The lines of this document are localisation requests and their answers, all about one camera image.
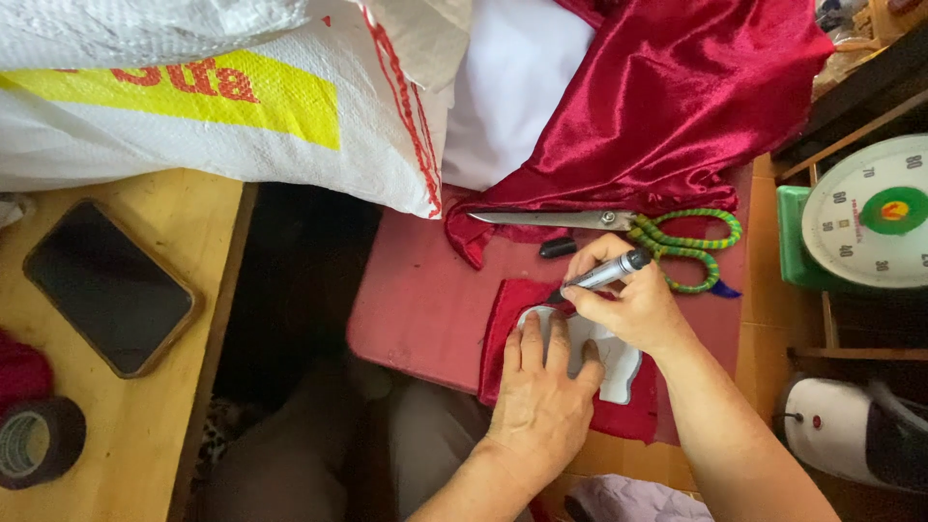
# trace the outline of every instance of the purple fabric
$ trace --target purple fabric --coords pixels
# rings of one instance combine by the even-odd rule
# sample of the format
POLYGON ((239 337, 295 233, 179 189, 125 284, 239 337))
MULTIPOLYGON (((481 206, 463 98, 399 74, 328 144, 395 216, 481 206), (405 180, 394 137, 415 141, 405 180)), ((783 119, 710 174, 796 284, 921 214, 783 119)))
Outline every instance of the purple fabric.
POLYGON ((591 476, 571 490, 591 522, 712 522, 705 504, 656 482, 591 476))

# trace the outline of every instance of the red velvet fabric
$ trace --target red velvet fabric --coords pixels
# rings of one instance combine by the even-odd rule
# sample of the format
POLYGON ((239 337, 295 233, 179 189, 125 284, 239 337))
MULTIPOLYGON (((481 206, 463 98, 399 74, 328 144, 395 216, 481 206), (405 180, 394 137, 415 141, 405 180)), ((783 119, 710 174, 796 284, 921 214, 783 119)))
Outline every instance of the red velvet fabric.
POLYGON ((52 369, 45 356, 0 330, 0 415, 17 402, 51 393, 52 369))
MULTIPOLYGON (((490 320, 483 337, 480 360, 480 383, 477 398, 487 406, 496 405, 503 372, 503 349, 509 332, 515 328, 526 308, 541 305, 560 281, 546 283, 529 280, 503 280, 490 310, 490 320)), ((567 302, 556 308, 570 315, 575 312, 567 302)), ((641 354, 641 367, 632 381, 631 400, 620 405, 593 397, 593 421, 590 428, 616 437, 652 442, 657 428, 657 365, 648 354, 641 354)))
MULTIPOLYGON (((801 129, 812 77, 833 51, 812 11, 809 0, 622 2, 532 156, 448 211, 451 245, 479 269, 494 233, 541 242, 565 232, 493 226, 466 215, 476 210, 734 210, 735 190, 719 173, 801 129)), ((596 13, 584 12, 595 24, 596 13)))

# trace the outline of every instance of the weighing scale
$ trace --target weighing scale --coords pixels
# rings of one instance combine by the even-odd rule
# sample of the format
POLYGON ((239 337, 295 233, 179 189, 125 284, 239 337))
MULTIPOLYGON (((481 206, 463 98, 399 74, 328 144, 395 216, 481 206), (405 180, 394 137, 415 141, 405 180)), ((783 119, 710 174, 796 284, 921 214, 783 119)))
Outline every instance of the weighing scale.
POLYGON ((777 190, 784 281, 832 291, 928 286, 928 134, 836 164, 813 189, 777 190))

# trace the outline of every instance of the black phone screen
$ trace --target black phone screen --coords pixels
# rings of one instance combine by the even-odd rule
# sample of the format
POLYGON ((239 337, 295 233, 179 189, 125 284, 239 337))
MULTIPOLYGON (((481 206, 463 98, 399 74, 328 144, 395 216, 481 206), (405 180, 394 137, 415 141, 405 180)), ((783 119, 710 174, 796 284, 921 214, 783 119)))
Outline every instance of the black phone screen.
POLYGON ((35 247, 26 277, 120 372, 137 372, 193 306, 190 293, 92 201, 35 247))

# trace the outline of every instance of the scissors handle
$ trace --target scissors handle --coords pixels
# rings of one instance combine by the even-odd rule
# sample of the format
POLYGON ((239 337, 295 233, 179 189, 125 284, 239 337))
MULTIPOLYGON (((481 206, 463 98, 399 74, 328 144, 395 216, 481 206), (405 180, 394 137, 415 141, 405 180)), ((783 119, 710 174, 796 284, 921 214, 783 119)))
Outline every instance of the scissors handle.
POLYGON ((705 280, 697 285, 681 284, 664 276, 667 284, 672 290, 683 294, 698 294, 711 289, 719 279, 718 263, 705 250, 719 250, 728 248, 741 239, 741 223, 738 219, 724 210, 714 208, 693 208, 689 210, 679 210, 670 212, 660 217, 650 219, 645 215, 639 214, 635 217, 635 228, 628 231, 628 238, 640 242, 654 253, 654 260, 658 261, 663 255, 677 255, 681 257, 692 257, 701 261, 708 272, 705 280), (691 215, 705 215, 717 217, 724 221, 730 230, 727 238, 724 240, 700 240, 695 238, 679 238, 668 236, 657 228, 657 225, 673 219, 675 217, 687 217, 691 215))

